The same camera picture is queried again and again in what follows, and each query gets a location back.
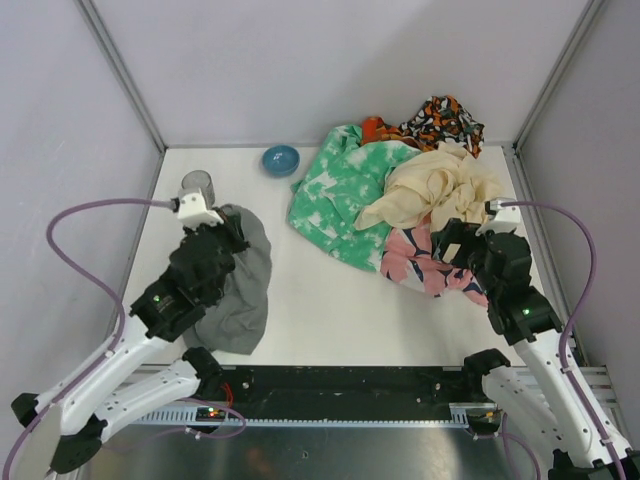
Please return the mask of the cream yellow cloth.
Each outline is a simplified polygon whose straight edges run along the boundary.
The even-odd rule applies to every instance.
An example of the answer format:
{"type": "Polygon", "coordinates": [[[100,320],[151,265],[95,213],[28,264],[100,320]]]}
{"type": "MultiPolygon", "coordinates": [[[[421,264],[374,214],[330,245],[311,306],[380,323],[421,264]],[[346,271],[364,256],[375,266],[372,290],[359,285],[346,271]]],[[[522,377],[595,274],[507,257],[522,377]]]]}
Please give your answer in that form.
{"type": "Polygon", "coordinates": [[[451,218],[482,224],[487,219],[485,203],[502,193],[498,176],[489,168],[465,148],[441,142],[395,168],[382,197],[361,210],[354,227],[365,230],[386,223],[412,229],[428,219],[436,232],[451,218]]]}

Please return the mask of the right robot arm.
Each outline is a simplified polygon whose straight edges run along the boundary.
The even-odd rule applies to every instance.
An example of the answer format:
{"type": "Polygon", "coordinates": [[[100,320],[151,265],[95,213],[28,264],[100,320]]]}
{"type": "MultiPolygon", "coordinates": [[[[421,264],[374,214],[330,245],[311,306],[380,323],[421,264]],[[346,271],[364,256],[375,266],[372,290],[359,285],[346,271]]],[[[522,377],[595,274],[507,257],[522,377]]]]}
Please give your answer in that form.
{"type": "Polygon", "coordinates": [[[466,357],[482,393],[496,403],[531,443],[549,449],[550,479],[636,479],[639,453],[599,404],[569,349],[562,324],[531,281],[531,250],[513,230],[448,221],[432,234],[432,256],[469,270],[488,301],[493,330],[525,363],[538,386],[520,385],[497,349],[466,357]]]}

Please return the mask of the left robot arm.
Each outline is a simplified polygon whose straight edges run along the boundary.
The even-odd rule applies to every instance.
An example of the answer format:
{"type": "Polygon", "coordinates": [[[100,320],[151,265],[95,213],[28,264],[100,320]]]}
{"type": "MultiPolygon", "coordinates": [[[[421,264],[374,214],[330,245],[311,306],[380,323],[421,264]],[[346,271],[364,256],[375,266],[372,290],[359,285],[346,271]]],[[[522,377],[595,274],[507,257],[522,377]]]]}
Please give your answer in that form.
{"type": "Polygon", "coordinates": [[[191,347],[169,367],[128,387],[123,382],[220,303],[235,257],[249,244],[240,220],[188,228],[167,269],[135,300],[121,334],[105,341],[57,386],[23,393],[11,408],[28,435],[43,433],[24,452],[19,479],[70,473],[113,435],[145,414],[181,399],[211,400],[223,369],[204,347],[191,347]]]}

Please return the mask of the grey cloth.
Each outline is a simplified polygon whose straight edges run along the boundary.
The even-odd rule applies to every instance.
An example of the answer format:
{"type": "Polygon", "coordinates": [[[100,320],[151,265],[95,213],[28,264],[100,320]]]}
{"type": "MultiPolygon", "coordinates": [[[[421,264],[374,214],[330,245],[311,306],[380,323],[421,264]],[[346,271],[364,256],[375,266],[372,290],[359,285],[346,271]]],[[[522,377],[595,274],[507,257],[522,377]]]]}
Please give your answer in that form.
{"type": "Polygon", "coordinates": [[[234,256],[235,269],[226,278],[223,298],[183,334],[183,339],[188,348],[250,355],[267,325],[272,245],[262,221],[251,210],[226,204],[222,211],[240,217],[249,248],[234,256]]]}

